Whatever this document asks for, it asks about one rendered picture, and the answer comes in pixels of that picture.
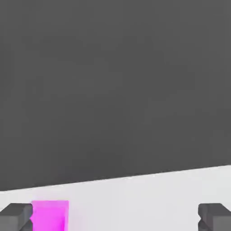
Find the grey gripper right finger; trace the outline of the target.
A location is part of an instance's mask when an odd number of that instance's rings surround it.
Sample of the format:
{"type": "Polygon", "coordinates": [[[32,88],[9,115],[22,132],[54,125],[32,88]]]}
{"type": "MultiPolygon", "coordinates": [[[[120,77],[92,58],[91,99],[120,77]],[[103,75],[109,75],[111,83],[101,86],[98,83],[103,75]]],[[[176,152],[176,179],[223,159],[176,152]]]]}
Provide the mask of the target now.
{"type": "Polygon", "coordinates": [[[198,231],[231,231],[231,211],[221,203],[199,204],[198,215],[198,231]]]}

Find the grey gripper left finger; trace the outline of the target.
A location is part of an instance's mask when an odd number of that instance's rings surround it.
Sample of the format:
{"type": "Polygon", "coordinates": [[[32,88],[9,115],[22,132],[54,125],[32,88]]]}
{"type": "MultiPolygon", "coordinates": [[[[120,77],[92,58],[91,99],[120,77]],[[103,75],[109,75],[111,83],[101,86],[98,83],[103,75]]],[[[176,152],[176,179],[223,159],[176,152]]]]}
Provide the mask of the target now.
{"type": "Polygon", "coordinates": [[[0,231],[33,231],[31,203],[10,203],[0,211],[0,231]]]}

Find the large magenta box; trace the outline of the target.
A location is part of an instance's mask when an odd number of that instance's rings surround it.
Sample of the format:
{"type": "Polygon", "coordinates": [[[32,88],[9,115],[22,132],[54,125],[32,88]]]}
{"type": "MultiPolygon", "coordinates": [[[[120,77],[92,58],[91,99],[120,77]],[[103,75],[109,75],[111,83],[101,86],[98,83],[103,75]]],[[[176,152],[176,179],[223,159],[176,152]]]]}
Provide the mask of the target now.
{"type": "Polygon", "coordinates": [[[68,231],[68,200],[33,200],[33,231],[68,231]]]}

